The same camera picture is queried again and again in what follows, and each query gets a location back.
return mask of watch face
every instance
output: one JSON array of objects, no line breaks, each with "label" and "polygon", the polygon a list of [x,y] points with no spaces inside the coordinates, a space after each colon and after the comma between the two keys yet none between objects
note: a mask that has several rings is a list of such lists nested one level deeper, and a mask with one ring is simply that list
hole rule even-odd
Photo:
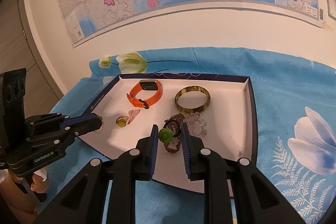
[{"label": "watch face", "polygon": [[139,83],[143,90],[158,90],[158,85],[156,84],[156,81],[141,80]]}]

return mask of white wall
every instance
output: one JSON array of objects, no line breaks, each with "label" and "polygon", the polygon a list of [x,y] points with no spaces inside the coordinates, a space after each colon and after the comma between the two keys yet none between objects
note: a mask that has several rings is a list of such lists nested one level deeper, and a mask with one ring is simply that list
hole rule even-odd
[{"label": "white wall", "polygon": [[[36,45],[66,93],[89,77],[89,61],[126,52],[173,47],[246,47],[300,56],[336,68],[336,31],[263,12],[201,10],[152,18],[112,30],[73,48],[58,0],[25,0]],[[326,24],[327,1],[319,0]]]}]

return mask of wooden door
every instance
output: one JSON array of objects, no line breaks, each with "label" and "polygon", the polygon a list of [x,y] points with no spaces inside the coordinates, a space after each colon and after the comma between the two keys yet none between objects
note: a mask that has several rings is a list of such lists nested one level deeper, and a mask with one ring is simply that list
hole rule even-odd
[{"label": "wooden door", "polygon": [[0,3],[0,73],[27,69],[25,116],[50,112],[58,98],[41,73],[26,41],[18,0]]}]

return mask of crystal cluster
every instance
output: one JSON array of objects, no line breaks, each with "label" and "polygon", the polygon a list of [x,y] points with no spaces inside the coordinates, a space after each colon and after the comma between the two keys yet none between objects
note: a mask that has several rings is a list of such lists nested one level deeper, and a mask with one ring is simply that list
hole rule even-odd
[{"label": "crystal cluster", "polygon": [[195,136],[201,135],[204,137],[208,131],[204,129],[207,125],[207,122],[204,119],[200,120],[200,113],[195,112],[194,114],[184,114],[185,119],[184,122],[188,125],[189,133],[191,132]]}]

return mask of fabric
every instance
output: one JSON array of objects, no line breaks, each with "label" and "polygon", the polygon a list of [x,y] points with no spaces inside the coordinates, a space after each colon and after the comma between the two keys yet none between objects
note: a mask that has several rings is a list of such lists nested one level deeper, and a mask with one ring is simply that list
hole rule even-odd
[{"label": "fabric", "polygon": [[[250,76],[258,118],[257,167],[307,223],[321,218],[336,193],[334,68],[244,48],[146,50],[110,60],[104,68],[99,60],[90,62],[92,77],[82,79],[52,112],[80,115],[106,82],[125,71]],[[65,158],[49,166],[48,200],[92,158],[104,159],[76,140]],[[203,223],[203,205],[196,193],[152,181],[136,184],[137,223]]]}]

